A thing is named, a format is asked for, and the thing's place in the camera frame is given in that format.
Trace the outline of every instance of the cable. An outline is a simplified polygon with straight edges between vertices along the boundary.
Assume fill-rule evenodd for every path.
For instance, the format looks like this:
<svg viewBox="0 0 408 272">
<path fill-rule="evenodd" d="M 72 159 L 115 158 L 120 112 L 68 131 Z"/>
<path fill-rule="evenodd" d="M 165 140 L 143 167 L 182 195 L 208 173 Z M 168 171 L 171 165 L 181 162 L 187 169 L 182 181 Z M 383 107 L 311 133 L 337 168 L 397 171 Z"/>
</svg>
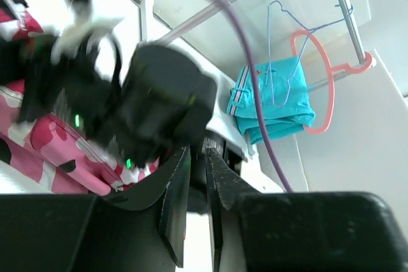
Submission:
<svg viewBox="0 0 408 272">
<path fill-rule="evenodd" d="M 258 75 L 256 73 L 256 68 L 254 64 L 254 57 L 251 53 L 251 49 L 249 48 L 248 41 L 246 39 L 246 36 L 244 34 L 244 31 L 242 29 L 242 26 L 238 22 L 235 14 L 232 12 L 232 10 L 229 8 L 229 3 L 225 0 L 212 0 L 214 3 L 220 7 L 223 12 L 227 15 L 229 21 L 231 22 L 232 26 L 235 28 L 235 31 L 237 32 L 238 38 L 241 41 L 242 48 L 245 53 L 245 57 L 247 58 L 249 70 L 251 72 L 251 80 L 252 84 L 257 84 L 258 83 Z M 255 107 L 256 107 L 256 114 L 258 116 L 258 122 L 259 122 L 259 128 L 261 129 L 261 134 L 263 141 L 265 142 L 266 150 L 269 154 L 269 157 L 272 161 L 272 164 L 276 170 L 276 173 L 278 174 L 279 179 L 281 180 L 284 188 L 286 189 L 287 192 L 292 192 L 293 189 L 290 186 L 288 179 L 286 178 L 285 174 L 283 173 L 283 170 L 281 168 L 281 165 L 279 164 L 275 152 L 272 149 L 272 145 L 269 140 L 268 136 L 268 131 L 266 130 L 265 126 L 265 117 L 262 112 L 262 102 L 261 102 L 261 94 L 259 93 L 259 89 L 257 86 L 253 86 L 254 89 L 254 98 L 255 98 Z"/>
<path fill-rule="evenodd" d="M 297 60 L 297 62 L 296 62 L 295 69 L 293 70 L 292 75 L 286 80 L 287 85 L 288 85 L 288 92 L 287 92 L 287 94 L 286 94 L 285 101 L 284 101 L 282 104 L 275 104 L 275 95 L 274 95 L 274 92 L 273 92 L 273 80 L 272 80 L 272 67 L 271 67 L 271 66 L 272 66 L 272 65 L 271 65 L 271 61 L 272 61 L 272 60 L 271 60 L 271 56 L 270 56 L 270 7 L 271 7 L 271 5 L 273 5 L 274 3 L 277 3 L 277 4 L 280 5 L 280 11 L 281 11 L 281 12 L 287 13 L 298 25 L 300 25 L 300 27 L 304 28 L 305 30 L 307 30 L 307 31 L 309 32 L 309 34 L 306 36 L 306 39 L 305 39 L 305 41 L 304 41 L 304 43 L 303 43 L 302 49 L 300 50 L 300 55 L 299 55 L 298 60 Z M 338 22 L 343 22 L 343 21 L 345 21 L 346 18 L 349 18 L 349 17 L 350 17 L 350 15 L 353 13 L 353 11 L 354 11 L 354 8 L 353 8 L 353 6 L 351 6 L 351 8 L 350 8 L 350 10 L 349 10 L 349 13 L 347 14 L 347 16 L 345 16 L 345 17 L 343 17 L 343 18 L 341 18 L 341 19 L 335 20 L 334 22 L 329 22 L 329 23 L 327 23 L 327 24 L 320 25 L 319 27 L 315 27 L 315 28 L 310 28 L 310 29 L 309 29 L 308 27 L 306 27 L 305 25 L 303 25 L 291 12 L 289 12 L 289 11 L 286 10 L 286 9 L 284 9 L 284 8 L 283 8 L 283 4 L 282 4 L 279 0 L 274 0 L 274 1 L 272 1 L 272 2 L 268 5 L 268 55 L 269 55 L 268 72 L 269 72 L 269 75 L 270 75 L 270 83 L 271 83 L 271 89 L 272 89 L 272 103 L 273 103 L 274 106 L 281 107 L 281 106 L 284 106 L 284 105 L 287 103 L 287 101 L 288 101 L 288 99 L 289 99 L 289 93 L 290 93 L 290 91 L 291 91 L 290 80 L 295 76 L 295 74 L 296 74 L 296 72 L 297 72 L 297 70 L 298 70 L 298 66 L 299 66 L 300 59 L 302 58 L 303 53 L 305 52 L 306 43 L 307 43 L 307 41 L 309 40 L 310 35 L 313 34 L 313 33 L 315 33 L 317 30 L 320 30 L 320 29 L 329 27 L 329 26 L 331 26 L 331 25 L 337 24 Z"/>
</svg>

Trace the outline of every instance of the teal cloth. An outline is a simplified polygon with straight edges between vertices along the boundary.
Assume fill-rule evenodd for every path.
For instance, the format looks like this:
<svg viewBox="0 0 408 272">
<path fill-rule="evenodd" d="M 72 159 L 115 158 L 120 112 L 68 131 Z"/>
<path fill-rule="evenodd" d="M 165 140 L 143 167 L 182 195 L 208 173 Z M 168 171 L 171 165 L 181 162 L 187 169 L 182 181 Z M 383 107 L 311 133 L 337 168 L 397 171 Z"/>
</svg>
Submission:
<svg viewBox="0 0 408 272">
<path fill-rule="evenodd" d="M 295 75 L 290 79 L 291 90 L 288 101 L 284 106 L 288 93 L 288 78 L 293 74 L 298 57 L 291 57 L 281 61 L 271 62 L 273 93 L 275 104 L 272 103 L 272 87 L 269 63 L 258 64 L 258 88 L 261 93 L 262 110 L 265 116 L 266 129 L 271 140 L 282 138 L 303 130 L 303 125 L 311 126 L 316 114 L 310 107 L 309 94 L 302 65 L 299 62 Z M 249 133 L 251 144 L 263 141 L 259 128 L 254 92 L 252 89 L 249 67 L 242 68 L 235 88 L 231 91 L 231 98 L 227 106 L 227 113 L 235 116 L 242 135 Z"/>
</svg>

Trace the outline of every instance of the black spot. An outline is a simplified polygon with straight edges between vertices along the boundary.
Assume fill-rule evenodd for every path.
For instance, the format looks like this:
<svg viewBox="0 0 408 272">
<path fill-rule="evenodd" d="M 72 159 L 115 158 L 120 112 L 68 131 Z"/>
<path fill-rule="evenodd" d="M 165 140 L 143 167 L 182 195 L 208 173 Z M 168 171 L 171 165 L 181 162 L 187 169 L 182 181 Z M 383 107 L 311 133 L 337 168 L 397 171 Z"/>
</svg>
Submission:
<svg viewBox="0 0 408 272">
<path fill-rule="evenodd" d="M 63 170 L 64 172 L 70 173 L 75 170 L 77 164 L 75 163 L 75 160 L 72 159 L 69 162 L 65 162 L 64 164 L 59 165 L 58 167 L 61 168 L 61 170 Z"/>
<path fill-rule="evenodd" d="M 0 138 L 0 161 L 5 162 L 10 165 L 11 162 L 11 151 L 7 142 Z"/>
</svg>

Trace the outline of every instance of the pink hanger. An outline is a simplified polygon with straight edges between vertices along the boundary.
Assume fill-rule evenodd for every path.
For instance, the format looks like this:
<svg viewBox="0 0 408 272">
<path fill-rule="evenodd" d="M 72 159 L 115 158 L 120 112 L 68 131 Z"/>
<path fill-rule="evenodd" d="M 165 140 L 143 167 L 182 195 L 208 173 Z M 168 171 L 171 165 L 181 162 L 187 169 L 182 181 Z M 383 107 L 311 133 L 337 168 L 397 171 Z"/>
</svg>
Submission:
<svg viewBox="0 0 408 272">
<path fill-rule="evenodd" d="M 324 65 L 326 66 L 328 86 L 329 86 L 329 100 L 328 100 L 328 106 L 327 106 L 327 112 L 326 112 L 326 118 L 324 120 L 324 124 L 320 128 L 312 128 L 306 125 L 304 126 L 305 130 L 311 134 L 321 134 L 327 131 L 327 129 L 330 126 L 330 123 L 332 122 L 333 109 L 334 109 L 334 98 L 335 98 L 334 74 L 337 71 L 342 71 L 342 70 L 345 70 L 348 73 L 354 74 L 354 75 L 358 73 L 363 73 L 368 68 L 373 66 L 373 57 L 368 52 L 365 52 L 366 61 L 364 65 L 362 65 L 362 67 L 354 68 L 354 67 L 351 67 L 350 64 L 348 63 L 340 64 L 338 66 L 333 67 L 330 64 L 330 60 L 323 46 L 320 44 L 317 38 L 313 34 L 311 34 L 308 30 L 300 30 L 294 33 L 294 35 L 292 36 L 291 47 L 292 47 L 292 54 L 294 57 L 297 56 L 296 39 L 301 35 L 309 35 L 309 38 L 312 40 L 313 44 L 316 46 L 321 57 L 323 58 Z"/>
</svg>

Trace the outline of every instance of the green light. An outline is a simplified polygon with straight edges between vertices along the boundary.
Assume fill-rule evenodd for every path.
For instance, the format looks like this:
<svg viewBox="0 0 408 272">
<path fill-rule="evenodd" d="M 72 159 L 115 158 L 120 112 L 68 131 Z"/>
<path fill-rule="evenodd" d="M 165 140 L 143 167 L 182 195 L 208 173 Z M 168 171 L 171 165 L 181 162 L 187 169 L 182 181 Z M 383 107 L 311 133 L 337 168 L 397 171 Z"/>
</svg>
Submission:
<svg viewBox="0 0 408 272">
<path fill-rule="evenodd" d="M 81 117 L 79 115 L 75 115 L 75 127 L 80 127 L 81 125 Z"/>
<path fill-rule="evenodd" d="M 130 159 L 128 159 L 128 160 L 126 161 L 126 167 L 127 167 L 128 169 L 132 168 L 132 161 L 131 161 Z"/>
</svg>

